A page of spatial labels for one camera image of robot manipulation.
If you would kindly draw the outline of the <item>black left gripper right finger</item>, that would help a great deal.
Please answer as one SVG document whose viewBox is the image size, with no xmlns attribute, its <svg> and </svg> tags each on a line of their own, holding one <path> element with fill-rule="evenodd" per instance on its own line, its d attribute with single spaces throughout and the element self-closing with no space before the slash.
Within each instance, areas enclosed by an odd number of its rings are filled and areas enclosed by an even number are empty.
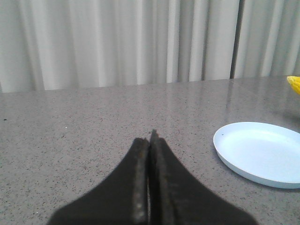
<svg viewBox="0 0 300 225">
<path fill-rule="evenodd" d="M 199 182 L 156 130 L 150 137 L 150 224 L 256 225 L 245 211 Z"/>
</svg>

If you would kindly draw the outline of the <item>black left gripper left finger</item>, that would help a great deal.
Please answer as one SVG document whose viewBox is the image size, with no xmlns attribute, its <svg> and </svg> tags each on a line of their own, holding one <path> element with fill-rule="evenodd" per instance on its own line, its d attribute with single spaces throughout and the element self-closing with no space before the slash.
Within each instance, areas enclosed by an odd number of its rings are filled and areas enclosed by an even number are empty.
<svg viewBox="0 0 300 225">
<path fill-rule="evenodd" d="M 57 210 L 49 225 L 148 224 L 149 142 L 134 139 L 117 167 L 91 191 Z"/>
</svg>

